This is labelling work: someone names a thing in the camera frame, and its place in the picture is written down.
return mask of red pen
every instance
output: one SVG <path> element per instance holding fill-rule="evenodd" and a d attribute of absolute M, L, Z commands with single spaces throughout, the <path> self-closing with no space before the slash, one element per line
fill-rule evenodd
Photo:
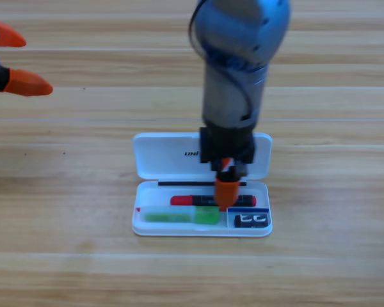
<path fill-rule="evenodd" d="M 216 206 L 213 196 L 187 195 L 171 198 L 173 206 Z M 255 207 L 256 197 L 252 195 L 239 195 L 234 207 Z"/>

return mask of wooden table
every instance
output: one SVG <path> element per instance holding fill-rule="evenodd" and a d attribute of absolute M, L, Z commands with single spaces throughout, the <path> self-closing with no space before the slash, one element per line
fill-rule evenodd
<path fill-rule="evenodd" d="M 133 234 L 139 132 L 197 131 L 192 0 L 0 0 L 28 46 L 0 94 L 0 307 L 384 306 L 384 0 L 293 0 L 257 131 L 265 239 Z"/>

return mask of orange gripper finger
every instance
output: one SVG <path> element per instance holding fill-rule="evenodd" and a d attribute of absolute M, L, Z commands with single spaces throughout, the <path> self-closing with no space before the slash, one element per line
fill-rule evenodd
<path fill-rule="evenodd" d="M 0 21 L 0 47 L 23 47 L 25 45 L 26 40 L 19 32 Z"/>
<path fill-rule="evenodd" d="M 22 96 L 44 96 L 52 93 L 52 86 L 34 72 L 10 69 L 10 80 L 3 92 Z"/>
<path fill-rule="evenodd" d="M 239 181 L 222 182 L 216 178 L 214 199 L 221 211 L 234 205 L 239 196 L 239 186 Z"/>

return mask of green highlighter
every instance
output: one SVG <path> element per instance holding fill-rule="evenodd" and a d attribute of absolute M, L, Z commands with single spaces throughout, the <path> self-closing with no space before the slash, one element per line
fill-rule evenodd
<path fill-rule="evenodd" d="M 217 206 L 147 206 L 139 209 L 141 219 L 153 223 L 219 223 Z"/>

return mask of uni logo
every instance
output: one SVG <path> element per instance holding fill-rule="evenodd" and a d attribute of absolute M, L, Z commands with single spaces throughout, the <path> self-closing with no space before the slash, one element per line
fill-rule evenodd
<path fill-rule="evenodd" d="M 199 155 L 199 152 L 186 152 L 185 155 Z"/>

